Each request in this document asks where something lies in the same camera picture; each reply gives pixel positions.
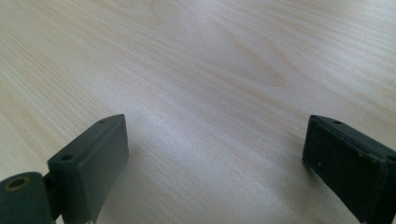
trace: screw hole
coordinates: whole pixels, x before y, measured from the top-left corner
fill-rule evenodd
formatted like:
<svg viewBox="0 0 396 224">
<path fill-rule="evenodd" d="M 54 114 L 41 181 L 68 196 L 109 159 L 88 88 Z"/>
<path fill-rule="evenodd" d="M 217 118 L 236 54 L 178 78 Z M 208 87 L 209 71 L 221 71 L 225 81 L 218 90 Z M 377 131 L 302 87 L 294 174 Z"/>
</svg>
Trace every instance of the screw hole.
<svg viewBox="0 0 396 224">
<path fill-rule="evenodd" d="M 30 182 L 30 178 L 27 176 L 18 179 L 13 179 L 5 185 L 5 190 L 13 191 L 13 190 L 21 189 L 25 187 L 29 182 Z"/>
<path fill-rule="evenodd" d="M 9 186 L 11 188 L 16 188 L 16 187 L 19 187 L 20 185 L 22 185 L 24 183 L 26 183 L 26 180 L 24 180 L 24 179 L 16 179 L 16 180 L 12 181 L 11 183 L 9 183 Z"/>
<path fill-rule="evenodd" d="M 61 157 L 61 161 L 70 161 L 73 157 L 70 155 L 65 155 Z"/>
</svg>

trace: light wood surface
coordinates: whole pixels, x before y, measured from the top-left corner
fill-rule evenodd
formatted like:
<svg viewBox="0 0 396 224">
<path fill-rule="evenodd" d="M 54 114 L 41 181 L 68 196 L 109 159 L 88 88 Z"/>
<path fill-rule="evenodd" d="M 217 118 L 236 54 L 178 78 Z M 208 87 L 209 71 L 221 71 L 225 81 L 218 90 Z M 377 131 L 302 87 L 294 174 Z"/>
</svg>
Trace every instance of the light wood surface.
<svg viewBox="0 0 396 224">
<path fill-rule="evenodd" d="M 395 1 L 0 1 L 0 178 L 123 113 L 98 223 L 358 223 L 306 125 L 396 149 L 395 36 Z"/>
</svg>

